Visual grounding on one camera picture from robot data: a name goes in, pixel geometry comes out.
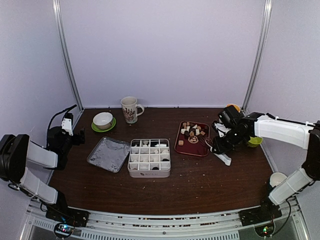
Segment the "white handled tongs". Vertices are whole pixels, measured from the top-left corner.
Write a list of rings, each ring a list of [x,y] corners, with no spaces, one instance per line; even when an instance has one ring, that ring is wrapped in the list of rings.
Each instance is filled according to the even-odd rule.
[[[200,137],[199,142],[208,149],[209,152],[213,153],[216,157],[218,157],[226,166],[230,166],[232,159],[228,157],[225,153],[218,154],[216,153],[216,149],[214,148],[214,143],[209,137]]]

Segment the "bunny tin lid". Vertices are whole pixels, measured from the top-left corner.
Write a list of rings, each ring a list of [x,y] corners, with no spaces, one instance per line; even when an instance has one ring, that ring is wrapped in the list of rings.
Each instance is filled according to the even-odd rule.
[[[103,137],[87,157],[87,162],[112,173],[118,173],[130,153],[130,144]]]

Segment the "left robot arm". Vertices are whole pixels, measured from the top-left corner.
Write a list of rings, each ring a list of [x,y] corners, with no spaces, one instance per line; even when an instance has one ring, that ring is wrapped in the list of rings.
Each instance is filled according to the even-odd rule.
[[[75,217],[68,207],[65,195],[50,187],[27,167],[27,162],[48,170],[65,169],[68,154],[73,146],[85,143],[85,131],[73,132],[73,114],[70,108],[60,112],[63,115],[59,126],[48,126],[46,145],[31,141],[28,134],[6,134],[0,141],[0,178],[8,182],[16,191],[22,191],[31,198],[37,198],[45,204],[61,222]]]

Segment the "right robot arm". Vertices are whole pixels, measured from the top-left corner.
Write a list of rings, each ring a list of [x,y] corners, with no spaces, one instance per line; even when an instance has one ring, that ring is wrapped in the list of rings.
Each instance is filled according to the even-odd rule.
[[[320,179],[320,124],[282,119],[269,113],[252,112],[244,114],[231,105],[219,114],[219,120],[212,124],[217,136],[205,145],[209,151],[227,166],[231,158],[227,152],[252,137],[272,139],[298,146],[307,151],[301,167],[275,186],[266,202],[256,210],[259,220],[268,220],[288,198],[298,194],[306,186]]]

